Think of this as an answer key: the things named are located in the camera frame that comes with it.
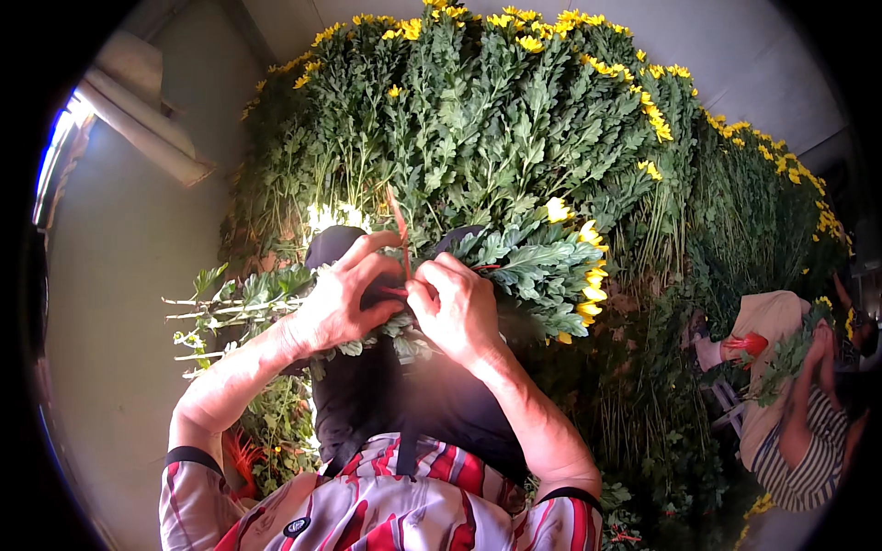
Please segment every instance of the black pants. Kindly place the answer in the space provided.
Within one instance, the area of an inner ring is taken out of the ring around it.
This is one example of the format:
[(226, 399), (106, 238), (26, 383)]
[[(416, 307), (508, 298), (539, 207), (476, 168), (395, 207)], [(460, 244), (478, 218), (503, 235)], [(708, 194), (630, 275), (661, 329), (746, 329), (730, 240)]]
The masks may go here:
[[(452, 239), (480, 227), (453, 230), (437, 246), (441, 252)], [(317, 235), (306, 254), (306, 266), (331, 264), (364, 232), (334, 226)], [(379, 286), (399, 287), (402, 281), (381, 276), (365, 291), (362, 309), (379, 300), (400, 298), (383, 294)], [(462, 366), (436, 354), (422, 364), (402, 366), (392, 340), (381, 336), (360, 356), (336, 354), (325, 362), (325, 376), (313, 381), (318, 414), (319, 453), (330, 461), (343, 443), (370, 428), (373, 434), (399, 432), (405, 424), (475, 454), (508, 479), (523, 484), (527, 464), (512, 426), (490, 390)]]

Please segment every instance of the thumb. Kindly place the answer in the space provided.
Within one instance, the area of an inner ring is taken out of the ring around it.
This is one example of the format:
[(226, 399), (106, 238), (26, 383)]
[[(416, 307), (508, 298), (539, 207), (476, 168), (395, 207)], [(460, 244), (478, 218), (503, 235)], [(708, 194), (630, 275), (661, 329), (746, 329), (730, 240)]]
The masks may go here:
[(427, 317), (435, 317), (438, 313), (438, 306), (429, 297), (429, 289), (421, 281), (411, 279), (405, 283), (407, 288), (407, 304), (414, 311), (417, 321), (423, 325), (422, 321)]
[(392, 317), (392, 314), (401, 312), (403, 309), (404, 304), (401, 304), (399, 301), (391, 300), (379, 302), (362, 312), (362, 324), (365, 326), (364, 328), (366, 331), (370, 331), (371, 329), (386, 323), (389, 321), (389, 318)]

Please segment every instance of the finger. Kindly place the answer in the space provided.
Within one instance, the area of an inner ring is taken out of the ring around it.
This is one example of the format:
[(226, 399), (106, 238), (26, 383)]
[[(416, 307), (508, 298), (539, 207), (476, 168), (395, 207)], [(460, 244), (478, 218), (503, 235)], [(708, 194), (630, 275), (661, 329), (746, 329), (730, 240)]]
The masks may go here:
[(438, 305), (429, 296), (429, 289), (426, 284), (416, 279), (411, 279), (405, 283), (407, 288), (407, 304), (414, 311), (416, 320), (423, 325), (422, 321), (427, 317), (435, 317), (438, 313)]
[(452, 272), (457, 272), (462, 275), (471, 275), (472, 272), (468, 266), (461, 263), (457, 257), (450, 254), (449, 252), (443, 252), (435, 257), (435, 262), (441, 264), (443, 267), (451, 270)]
[(346, 254), (337, 261), (335, 267), (343, 271), (351, 270), (370, 253), (383, 247), (398, 247), (399, 245), (401, 245), (401, 238), (394, 232), (382, 231), (375, 234), (362, 235), (352, 243), (352, 247), (349, 247)]
[(367, 332), (389, 321), (392, 314), (401, 312), (404, 304), (399, 301), (382, 301), (374, 304), (362, 312), (360, 324), (362, 330)]
[(351, 270), (355, 276), (355, 291), (362, 293), (381, 273), (397, 276), (401, 274), (401, 270), (401, 264), (394, 258), (372, 252)]
[(420, 264), (419, 270), (414, 274), (414, 279), (432, 285), (440, 294), (456, 293), (461, 290), (462, 278), (461, 274), (433, 260)]

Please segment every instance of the shirt logo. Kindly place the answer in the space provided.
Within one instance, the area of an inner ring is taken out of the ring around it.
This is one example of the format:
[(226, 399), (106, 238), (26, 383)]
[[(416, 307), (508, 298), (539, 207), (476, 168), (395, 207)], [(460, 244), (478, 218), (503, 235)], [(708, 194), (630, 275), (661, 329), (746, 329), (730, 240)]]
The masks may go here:
[(309, 525), (309, 517), (298, 518), (297, 520), (292, 520), (287, 526), (285, 526), (285, 529), (281, 532), (285, 534), (286, 538), (296, 538), (297, 535), (300, 532), (306, 530)]

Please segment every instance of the black sleeve cuff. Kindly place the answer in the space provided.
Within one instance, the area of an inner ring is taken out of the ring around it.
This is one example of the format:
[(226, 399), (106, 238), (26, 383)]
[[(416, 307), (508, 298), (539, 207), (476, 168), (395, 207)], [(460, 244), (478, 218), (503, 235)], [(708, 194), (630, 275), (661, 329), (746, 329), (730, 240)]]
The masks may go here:
[(191, 463), (199, 463), (200, 465), (205, 465), (212, 471), (215, 471), (221, 477), (223, 476), (223, 471), (218, 466), (218, 462), (215, 461), (212, 456), (208, 455), (199, 448), (194, 448), (193, 446), (178, 446), (166, 454), (166, 466), (169, 466), (177, 461), (190, 461)]
[(597, 509), (597, 512), (601, 514), (601, 517), (603, 516), (603, 507), (601, 507), (600, 502), (597, 501), (596, 497), (589, 494), (583, 489), (573, 488), (572, 486), (558, 488), (553, 492), (549, 492), (548, 495), (543, 497), (540, 501), (536, 502), (535, 505), (538, 505), (542, 502), (547, 502), (549, 499), (554, 499), (556, 497), (571, 497), (573, 499), (580, 499), (588, 505), (591, 505), (592, 507)]

